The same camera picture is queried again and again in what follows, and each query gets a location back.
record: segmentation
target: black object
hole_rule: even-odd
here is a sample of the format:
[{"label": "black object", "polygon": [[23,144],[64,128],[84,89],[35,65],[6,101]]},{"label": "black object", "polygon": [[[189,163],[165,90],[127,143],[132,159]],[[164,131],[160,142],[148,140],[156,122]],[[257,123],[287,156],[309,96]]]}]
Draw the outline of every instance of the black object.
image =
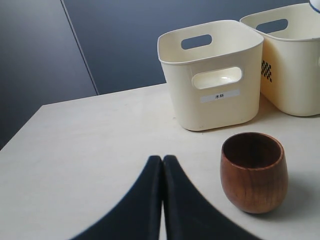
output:
[{"label": "black object", "polygon": [[123,199],[73,240],[158,240],[162,209],[163,163],[150,156]]},{"label": "black object", "polygon": [[259,240],[215,209],[191,183],[175,156],[165,156],[163,169],[168,240]]}]

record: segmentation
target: dark blue wall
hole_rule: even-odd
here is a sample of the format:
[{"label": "dark blue wall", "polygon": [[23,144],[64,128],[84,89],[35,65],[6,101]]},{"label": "dark blue wall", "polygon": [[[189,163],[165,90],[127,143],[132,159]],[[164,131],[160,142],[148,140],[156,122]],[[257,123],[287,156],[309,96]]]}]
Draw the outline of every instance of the dark blue wall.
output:
[{"label": "dark blue wall", "polygon": [[64,0],[101,94],[165,82],[161,34],[307,0]]}]

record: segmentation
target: checkered pattern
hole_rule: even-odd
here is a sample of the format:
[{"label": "checkered pattern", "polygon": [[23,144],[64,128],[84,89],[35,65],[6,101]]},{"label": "checkered pattern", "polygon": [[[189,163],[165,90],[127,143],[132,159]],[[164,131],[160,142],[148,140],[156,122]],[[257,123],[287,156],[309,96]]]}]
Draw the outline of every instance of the checkered pattern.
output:
[{"label": "checkered pattern", "polygon": [[271,65],[266,61],[262,61],[261,74],[272,83]]}]

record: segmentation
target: basket handle hole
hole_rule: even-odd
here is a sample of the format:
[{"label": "basket handle hole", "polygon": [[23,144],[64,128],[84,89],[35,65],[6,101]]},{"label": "basket handle hole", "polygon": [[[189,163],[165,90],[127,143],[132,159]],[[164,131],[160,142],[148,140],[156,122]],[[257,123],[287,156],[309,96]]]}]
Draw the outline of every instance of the basket handle hole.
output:
[{"label": "basket handle hole", "polygon": [[195,36],[195,37],[182,40],[181,47],[182,49],[187,50],[187,49],[194,49],[194,48],[210,45],[211,43],[212,43],[211,35],[206,34],[206,35]]},{"label": "basket handle hole", "polygon": [[256,29],[265,34],[269,34],[285,30],[288,27],[288,24],[289,22],[287,19],[279,19],[259,24]]}]

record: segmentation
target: gray wall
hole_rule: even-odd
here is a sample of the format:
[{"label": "gray wall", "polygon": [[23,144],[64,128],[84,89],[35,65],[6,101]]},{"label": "gray wall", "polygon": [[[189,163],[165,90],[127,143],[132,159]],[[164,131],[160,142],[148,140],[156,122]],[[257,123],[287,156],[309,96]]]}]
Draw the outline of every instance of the gray wall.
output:
[{"label": "gray wall", "polygon": [[165,82],[157,40],[168,31],[240,20],[308,0],[64,0],[100,93]]},{"label": "gray wall", "polygon": [[60,0],[1,0],[0,149],[42,105],[94,95]]}]

